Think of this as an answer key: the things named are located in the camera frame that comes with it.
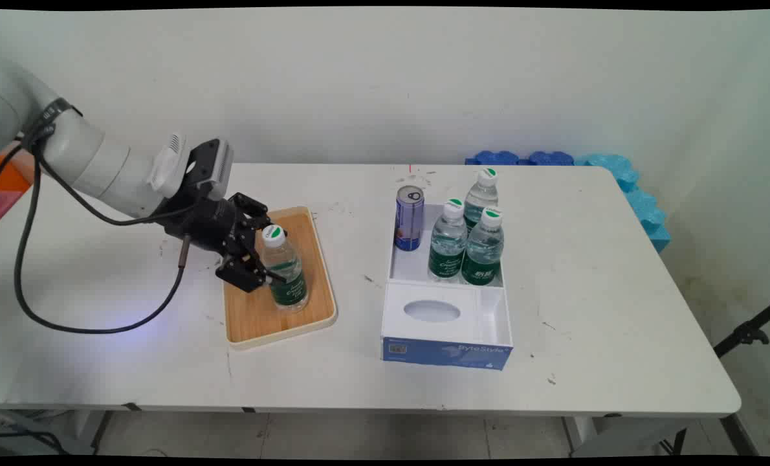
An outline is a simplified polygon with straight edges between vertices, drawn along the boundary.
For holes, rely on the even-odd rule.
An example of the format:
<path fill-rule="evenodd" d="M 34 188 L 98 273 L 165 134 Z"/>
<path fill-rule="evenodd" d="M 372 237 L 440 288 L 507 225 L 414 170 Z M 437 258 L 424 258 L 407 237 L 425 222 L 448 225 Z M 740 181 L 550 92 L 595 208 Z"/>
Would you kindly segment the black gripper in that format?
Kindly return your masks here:
<path fill-rule="evenodd" d="M 247 294 L 276 278 L 253 247 L 255 227 L 269 226 L 269 209 L 260 201 L 237 192 L 228 199 L 197 199 L 195 194 L 177 194 L 160 203 L 154 214 L 171 215 L 156 220 L 165 233 L 179 239 L 186 235 L 202 250 L 221 254 L 215 275 Z"/>

